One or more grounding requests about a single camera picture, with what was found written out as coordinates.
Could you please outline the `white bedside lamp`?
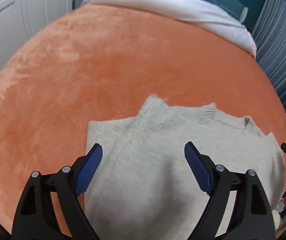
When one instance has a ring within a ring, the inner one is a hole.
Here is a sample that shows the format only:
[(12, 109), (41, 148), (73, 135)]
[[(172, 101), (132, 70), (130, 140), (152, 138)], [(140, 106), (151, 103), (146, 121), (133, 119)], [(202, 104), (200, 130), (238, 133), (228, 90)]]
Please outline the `white bedside lamp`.
[(240, 23), (244, 23), (244, 21), (246, 20), (247, 14), (248, 14), (248, 7), (243, 7), (240, 13), (240, 17), (239, 17)]

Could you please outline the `white folded duvet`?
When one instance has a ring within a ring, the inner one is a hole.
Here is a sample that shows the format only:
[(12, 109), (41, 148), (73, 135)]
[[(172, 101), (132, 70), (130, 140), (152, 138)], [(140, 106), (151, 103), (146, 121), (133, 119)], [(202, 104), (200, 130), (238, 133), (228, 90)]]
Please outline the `white folded duvet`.
[(257, 46), (247, 28), (217, 5), (204, 0), (83, 0), (87, 4), (127, 7), (189, 22), (226, 39), (256, 57)]

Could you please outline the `beige knit sweater black hearts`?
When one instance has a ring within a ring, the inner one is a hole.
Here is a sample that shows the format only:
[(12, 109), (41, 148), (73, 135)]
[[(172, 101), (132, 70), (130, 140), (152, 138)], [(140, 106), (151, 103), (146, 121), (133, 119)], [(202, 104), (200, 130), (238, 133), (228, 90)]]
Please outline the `beige knit sweater black hearts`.
[(189, 237), (208, 196), (184, 156), (187, 142), (232, 172), (255, 170), (276, 208), (284, 192), (285, 162), (272, 133), (214, 103), (170, 107), (150, 96), (134, 117), (88, 124), (87, 146), (103, 148), (84, 195), (85, 214), (100, 239)]

